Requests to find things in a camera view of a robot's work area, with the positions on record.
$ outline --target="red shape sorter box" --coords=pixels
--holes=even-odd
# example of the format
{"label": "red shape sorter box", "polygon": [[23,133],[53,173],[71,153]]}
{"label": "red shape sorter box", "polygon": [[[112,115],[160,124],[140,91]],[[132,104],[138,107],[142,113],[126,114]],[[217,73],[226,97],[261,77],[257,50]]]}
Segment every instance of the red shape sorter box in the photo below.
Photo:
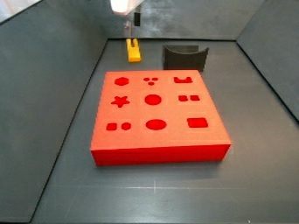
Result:
{"label": "red shape sorter box", "polygon": [[90,142],[96,165],[217,161],[229,146],[197,71],[106,73]]}

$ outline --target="yellow block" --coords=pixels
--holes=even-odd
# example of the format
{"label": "yellow block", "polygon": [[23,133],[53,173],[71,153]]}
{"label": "yellow block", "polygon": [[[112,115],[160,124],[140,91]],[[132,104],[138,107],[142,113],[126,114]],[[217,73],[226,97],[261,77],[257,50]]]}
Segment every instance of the yellow block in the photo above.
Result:
{"label": "yellow block", "polygon": [[128,62],[141,61],[141,55],[136,38],[134,39],[128,38],[125,40],[125,47],[126,47]]}

